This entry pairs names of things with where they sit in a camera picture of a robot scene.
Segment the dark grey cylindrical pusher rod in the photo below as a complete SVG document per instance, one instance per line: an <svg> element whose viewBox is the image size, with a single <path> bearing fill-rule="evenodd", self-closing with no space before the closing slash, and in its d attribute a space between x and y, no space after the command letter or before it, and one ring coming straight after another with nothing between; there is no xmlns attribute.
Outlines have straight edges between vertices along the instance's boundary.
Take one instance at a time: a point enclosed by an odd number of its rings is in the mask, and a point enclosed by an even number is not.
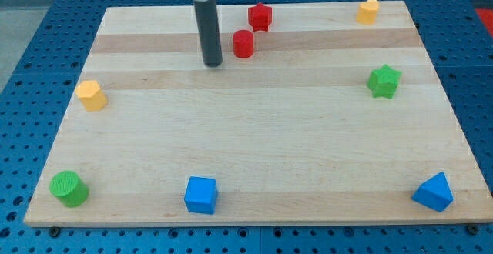
<svg viewBox="0 0 493 254"><path fill-rule="evenodd" d="M208 67L215 68L223 62L216 0L194 2L193 4L203 63Z"/></svg>

